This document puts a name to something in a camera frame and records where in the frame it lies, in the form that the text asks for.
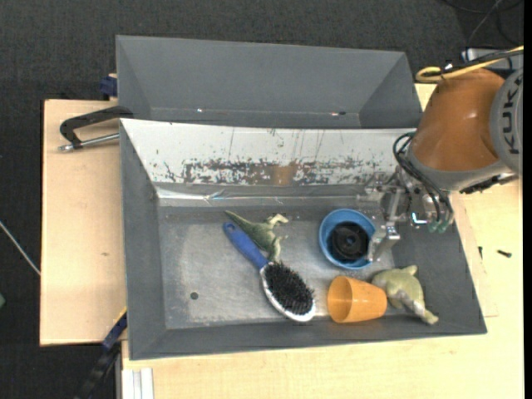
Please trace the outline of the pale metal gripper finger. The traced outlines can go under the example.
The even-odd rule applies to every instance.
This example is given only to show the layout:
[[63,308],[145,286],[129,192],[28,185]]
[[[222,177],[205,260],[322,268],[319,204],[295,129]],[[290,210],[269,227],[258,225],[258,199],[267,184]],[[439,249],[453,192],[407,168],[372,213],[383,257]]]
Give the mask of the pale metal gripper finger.
[[357,193],[356,199],[363,203],[380,204],[387,191],[384,187],[366,187],[362,192]]
[[367,252],[367,260],[377,261],[385,252],[389,251],[399,240],[395,222],[386,222],[383,226],[382,236],[372,236]]

